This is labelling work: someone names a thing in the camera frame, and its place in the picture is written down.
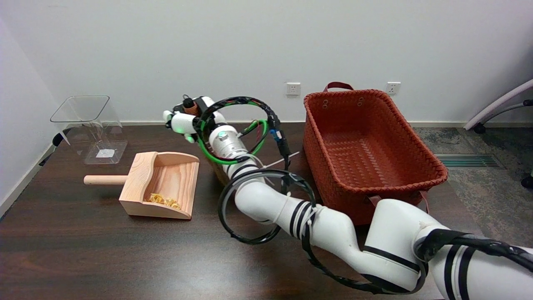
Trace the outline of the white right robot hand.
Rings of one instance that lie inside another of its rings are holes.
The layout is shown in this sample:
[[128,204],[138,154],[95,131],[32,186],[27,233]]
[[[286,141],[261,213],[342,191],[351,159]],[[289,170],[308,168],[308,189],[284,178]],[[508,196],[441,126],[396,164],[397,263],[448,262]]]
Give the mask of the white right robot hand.
[[[191,143],[198,142],[200,134],[195,131],[194,125],[199,121],[202,113],[214,104],[215,101],[211,97],[192,98],[183,95],[181,104],[174,106],[172,110],[163,112],[162,117],[165,126],[173,132],[183,135]],[[202,134],[204,144],[210,144],[211,135],[218,136],[221,131],[233,132],[234,135],[237,135],[236,129],[228,125],[224,116],[219,112],[214,112],[208,119]]]

